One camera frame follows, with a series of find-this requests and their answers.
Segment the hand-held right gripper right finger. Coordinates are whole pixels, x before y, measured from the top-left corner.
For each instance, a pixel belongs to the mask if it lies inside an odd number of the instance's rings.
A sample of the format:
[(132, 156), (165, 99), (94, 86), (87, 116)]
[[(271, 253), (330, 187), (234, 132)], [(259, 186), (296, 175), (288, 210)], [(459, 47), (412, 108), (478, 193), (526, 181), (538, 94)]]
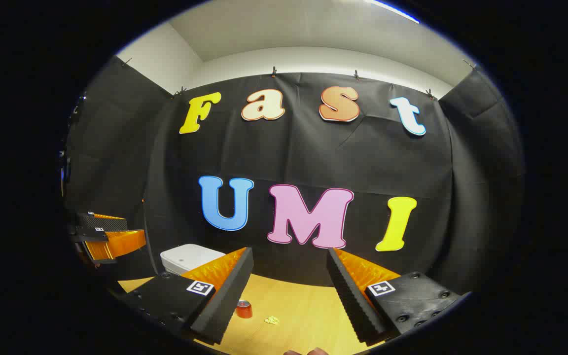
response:
[(462, 301), (422, 272), (401, 276), (342, 249), (330, 248), (326, 265), (358, 341), (368, 346), (413, 333)]

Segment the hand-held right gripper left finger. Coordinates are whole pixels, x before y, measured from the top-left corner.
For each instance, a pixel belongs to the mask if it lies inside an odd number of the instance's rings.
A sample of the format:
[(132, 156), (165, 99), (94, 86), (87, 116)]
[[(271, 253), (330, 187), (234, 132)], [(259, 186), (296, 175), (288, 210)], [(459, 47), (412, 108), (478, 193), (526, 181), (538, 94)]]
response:
[(252, 248), (244, 247), (180, 276), (164, 272), (112, 294), (139, 319), (182, 341), (222, 342), (254, 267)]

